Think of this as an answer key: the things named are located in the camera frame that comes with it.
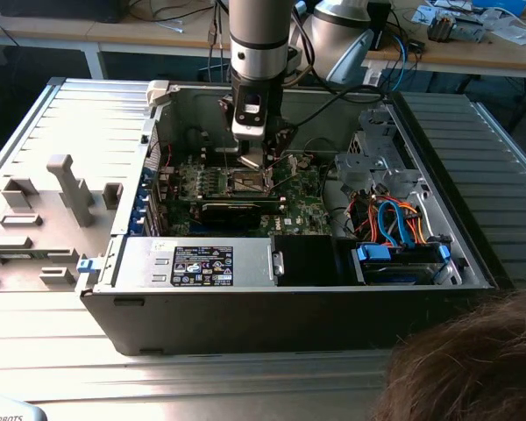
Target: person's hair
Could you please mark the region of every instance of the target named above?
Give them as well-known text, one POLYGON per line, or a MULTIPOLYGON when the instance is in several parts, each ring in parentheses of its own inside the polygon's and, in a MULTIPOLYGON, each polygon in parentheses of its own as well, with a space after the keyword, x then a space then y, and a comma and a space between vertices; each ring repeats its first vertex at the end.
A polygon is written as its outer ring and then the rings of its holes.
POLYGON ((526 420, 526 293, 396 347, 372 420, 526 420))

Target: desk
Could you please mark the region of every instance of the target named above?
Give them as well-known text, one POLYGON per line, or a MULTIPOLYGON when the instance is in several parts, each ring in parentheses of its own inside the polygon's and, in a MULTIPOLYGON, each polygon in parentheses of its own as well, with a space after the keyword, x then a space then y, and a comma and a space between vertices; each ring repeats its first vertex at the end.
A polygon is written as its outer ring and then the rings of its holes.
MULTIPOLYGON (((181 12, 206 6, 206 1, 194 1, 181 12)), ((412 16, 412 9, 420 0, 395 0, 395 12, 409 35, 425 42, 425 52, 417 69, 473 75, 526 77, 526 46, 518 46, 489 33, 479 44, 461 41, 436 43, 429 41, 426 26, 415 25, 403 18, 412 16)), ((149 16, 145 6, 136 13, 149 16)), ((184 33, 171 31, 154 23, 126 17, 119 24, 102 24, 86 20, 50 18, 7 18, 0 15, 0 25, 14 37, 20 46, 66 48, 83 51, 94 79, 104 79, 102 52, 188 55, 206 57, 206 41, 211 19, 210 11, 200 12, 183 19, 184 33)), ((228 39, 228 25, 224 25, 224 38, 228 39)), ((13 45, 0 30, 0 45, 13 45)), ((230 57, 229 43, 225 43, 224 57, 230 57)), ((366 67, 381 71, 398 59, 394 46, 371 51, 366 56, 366 67)))

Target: power supply label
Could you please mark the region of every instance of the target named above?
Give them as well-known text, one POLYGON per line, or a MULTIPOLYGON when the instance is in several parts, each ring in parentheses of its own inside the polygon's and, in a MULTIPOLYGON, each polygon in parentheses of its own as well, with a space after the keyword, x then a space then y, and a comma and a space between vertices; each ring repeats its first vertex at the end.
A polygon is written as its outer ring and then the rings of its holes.
POLYGON ((175 287, 231 287, 233 247, 176 247, 171 283, 175 287))

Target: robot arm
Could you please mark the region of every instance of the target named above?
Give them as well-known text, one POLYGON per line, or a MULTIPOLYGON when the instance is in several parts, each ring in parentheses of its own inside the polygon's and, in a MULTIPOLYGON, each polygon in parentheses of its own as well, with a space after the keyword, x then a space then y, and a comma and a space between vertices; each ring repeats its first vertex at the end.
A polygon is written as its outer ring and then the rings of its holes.
POLYGON ((247 166, 263 168, 281 126, 294 0, 230 0, 231 131, 247 166))
MULTIPOLYGON (((267 157, 280 155, 295 134, 281 116, 288 60, 296 55, 288 45, 294 3, 230 0, 232 100, 226 108, 239 160, 248 167, 264 168, 267 157)), ((324 0, 306 22, 319 57, 312 66, 329 82, 352 82, 350 75, 365 58, 373 37, 366 5, 367 0, 324 0)))

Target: motherboard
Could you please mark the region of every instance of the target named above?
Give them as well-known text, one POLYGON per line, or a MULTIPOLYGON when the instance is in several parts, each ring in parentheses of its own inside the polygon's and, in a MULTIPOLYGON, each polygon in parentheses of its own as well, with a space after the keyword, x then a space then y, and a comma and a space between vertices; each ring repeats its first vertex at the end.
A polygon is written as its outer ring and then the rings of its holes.
POLYGON ((325 167, 293 154, 265 170, 190 155, 168 171, 167 235, 329 235, 321 198, 325 167))

